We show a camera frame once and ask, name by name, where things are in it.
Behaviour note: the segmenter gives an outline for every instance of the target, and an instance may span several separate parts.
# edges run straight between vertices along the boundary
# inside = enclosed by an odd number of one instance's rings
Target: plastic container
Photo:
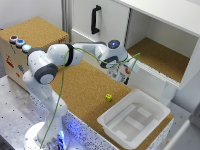
[[[169,113],[169,108],[136,89],[97,121],[105,133],[123,148],[136,149]]]

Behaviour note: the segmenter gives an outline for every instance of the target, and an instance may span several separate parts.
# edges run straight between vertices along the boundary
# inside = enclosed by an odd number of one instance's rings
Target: door handle
[[[100,30],[96,28],[96,12],[101,10],[101,7],[96,5],[96,8],[92,10],[92,23],[91,23],[91,31],[92,34],[98,33]]]

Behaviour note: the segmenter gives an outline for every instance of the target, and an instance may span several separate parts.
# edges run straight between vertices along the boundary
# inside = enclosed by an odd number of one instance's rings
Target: cable
[[[51,125],[52,125],[52,123],[53,123],[53,120],[54,120],[54,118],[55,118],[55,116],[56,116],[56,112],[57,112],[57,109],[58,109],[58,104],[59,104],[60,97],[61,97],[62,90],[63,90],[64,74],[65,74],[65,61],[66,61],[66,58],[67,58],[67,54],[68,54],[68,53],[69,53],[69,50],[67,50],[67,52],[66,52],[66,54],[65,54],[65,57],[64,57],[61,90],[60,90],[59,98],[58,98],[58,101],[57,101],[57,104],[56,104],[56,109],[55,109],[55,111],[54,111],[54,114],[53,114],[53,118],[52,118],[52,120],[51,120],[51,123],[50,123],[50,125],[49,125],[49,127],[48,127],[48,129],[47,129],[47,131],[46,131],[46,133],[45,133],[45,136],[44,136],[43,140],[42,140],[40,149],[42,148],[42,145],[43,145],[44,140],[45,140],[45,138],[46,138],[46,136],[47,136],[47,133],[49,132],[49,129],[50,129],[50,127],[51,127]]]
[[[97,58],[96,56],[94,56],[92,53],[90,53],[90,52],[88,52],[88,51],[86,51],[86,50],[84,50],[84,49],[81,49],[81,48],[75,48],[75,49],[80,49],[80,50],[82,50],[82,51],[88,53],[88,54],[91,55],[92,57],[94,57],[96,60],[101,61],[101,62],[103,62],[103,63],[105,63],[105,64],[110,64],[110,65],[120,65],[120,64],[123,64],[123,63],[125,63],[125,62],[130,61],[130,60],[133,59],[133,58],[137,58],[137,57],[140,56],[140,53],[138,53],[138,54],[134,55],[132,58],[130,58],[130,59],[128,59],[128,60],[125,60],[125,61],[122,61],[122,62],[120,62],[120,63],[107,63],[107,62],[105,62],[105,61],[103,61],[103,60],[98,59],[98,58]],[[52,118],[52,120],[51,120],[51,123],[50,123],[50,125],[49,125],[49,127],[48,127],[48,129],[47,129],[47,131],[46,131],[46,133],[45,133],[45,136],[44,136],[43,140],[42,140],[40,149],[42,148],[42,145],[43,145],[43,143],[44,143],[44,140],[45,140],[45,138],[46,138],[46,136],[47,136],[47,133],[49,132],[49,129],[50,129],[50,127],[51,127],[51,125],[52,125],[52,123],[53,123],[53,121],[54,121],[54,118],[55,118],[55,115],[56,115],[56,112],[57,112],[57,109],[58,109],[58,104],[59,104],[60,97],[61,97],[61,95],[62,95],[62,90],[63,90],[64,74],[65,74],[65,63],[66,63],[65,61],[66,61],[66,58],[67,58],[67,54],[68,54],[68,53],[69,53],[69,49],[67,50],[67,52],[66,52],[66,54],[65,54],[65,57],[64,57],[63,71],[62,71],[61,90],[60,90],[59,98],[58,98],[58,101],[57,101],[57,104],[56,104],[56,109],[55,109],[55,111],[54,111],[54,114],[53,114],[53,118]],[[131,68],[131,72],[132,72],[132,70],[133,70],[133,67],[135,66],[136,61],[137,61],[137,59],[135,60],[133,66],[132,66],[132,68]]]

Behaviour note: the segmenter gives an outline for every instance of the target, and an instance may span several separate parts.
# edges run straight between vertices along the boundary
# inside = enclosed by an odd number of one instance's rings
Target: cardboard box
[[[27,88],[22,81],[22,76],[29,69],[27,54],[23,53],[22,49],[10,44],[9,38],[12,35],[17,35],[19,39],[25,40],[26,44],[32,47],[41,47],[45,51],[52,44],[69,43],[69,35],[66,32],[40,17],[35,17],[0,31],[0,50],[5,71],[10,78],[25,90]]]

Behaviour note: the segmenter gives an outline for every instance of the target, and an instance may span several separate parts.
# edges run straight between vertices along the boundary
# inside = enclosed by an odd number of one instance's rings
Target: white drawer front
[[[96,5],[101,10],[96,12],[96,28],[100,32],[91,33],[92,10]],[[124,43],[130,9],[112,0],[74,0],[72,28],[92,41],[117,39]]]

